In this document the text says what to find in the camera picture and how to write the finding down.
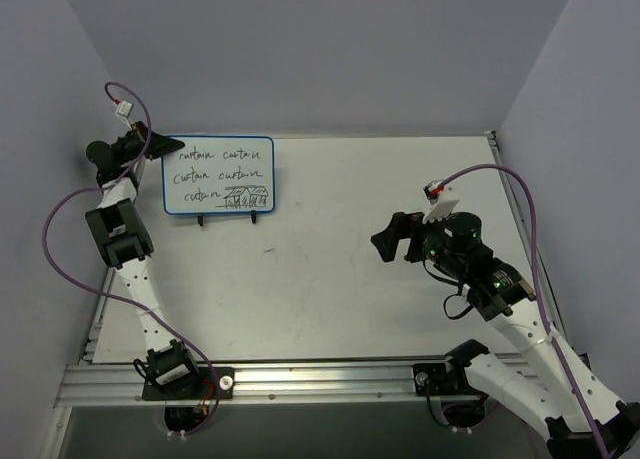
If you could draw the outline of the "blue framed small whiteboard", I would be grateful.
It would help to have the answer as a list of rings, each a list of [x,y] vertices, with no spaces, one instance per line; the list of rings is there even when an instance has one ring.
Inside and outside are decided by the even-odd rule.
[[[161,159],[169,215],[269,213],[276,206],[275,142],[268,136],[175,135]]]

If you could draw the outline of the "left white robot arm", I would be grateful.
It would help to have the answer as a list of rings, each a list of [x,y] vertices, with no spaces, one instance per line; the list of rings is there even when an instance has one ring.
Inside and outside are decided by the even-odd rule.
[[[151,271],[154,246],[135,208],[139,192],[135,159],[153,160],[183,147],[182,141],[157,134],[138,121],[115,142],[94,141],[86,148],[87,158],[97,169],[102,199],[85,219],[101,258],[115,270],[127,290],[125,299],[137,309],[146,358],[134,359],[133,366],[144,380],[146,399],[190,398],[202,384],[185,341],[162,324],[162,303]]]

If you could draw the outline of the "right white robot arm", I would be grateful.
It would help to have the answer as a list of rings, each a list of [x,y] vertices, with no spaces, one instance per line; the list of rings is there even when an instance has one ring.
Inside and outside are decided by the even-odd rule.
[[[470,339],[446,355],[444,379],[455,391],[493,397],[545,441],[554,458],[618,458],[639,439],[639,405],[601,383],[555,328],[546,329],[526,279],[495,257],[481,237],[481,219],[468,212],[426,222],[420,213],[395,213],[371,238],[391,262],[408,240],[410,263],[431,262],[461,286],[466,300],[505,337],[535,372],[531,381]]]

